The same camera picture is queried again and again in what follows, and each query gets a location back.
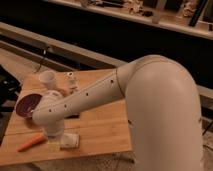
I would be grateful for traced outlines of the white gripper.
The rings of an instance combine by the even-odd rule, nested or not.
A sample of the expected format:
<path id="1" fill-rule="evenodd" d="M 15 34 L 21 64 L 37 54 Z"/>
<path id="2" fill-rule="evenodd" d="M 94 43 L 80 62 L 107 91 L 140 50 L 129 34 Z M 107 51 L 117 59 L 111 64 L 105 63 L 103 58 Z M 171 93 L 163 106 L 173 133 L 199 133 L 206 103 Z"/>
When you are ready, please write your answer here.
<path id="1" fill-rule="evenodd" d="M 61 136 L 64 132 L 64 125 L 48 125 L 43 128 L 44 134 L 49 137 L 48 145 L 51 150 L 60 150 L 60 139 L 56 138 Z"/>

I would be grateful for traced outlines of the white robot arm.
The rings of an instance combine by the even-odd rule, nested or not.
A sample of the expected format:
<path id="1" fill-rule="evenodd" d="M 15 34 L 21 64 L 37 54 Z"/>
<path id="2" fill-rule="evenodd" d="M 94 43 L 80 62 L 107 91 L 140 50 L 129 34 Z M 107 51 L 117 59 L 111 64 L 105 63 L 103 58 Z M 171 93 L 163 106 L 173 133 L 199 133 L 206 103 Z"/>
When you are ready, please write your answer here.
<path id="1" fill-rule="evenodd" d="M 44 96 L 34 122 L 49 137 L 64 118 L 124 99 L 135 171 L 204 171 L 201 104 L 191 74 L 179 63 L 147 55 L 60 100 Z"/>

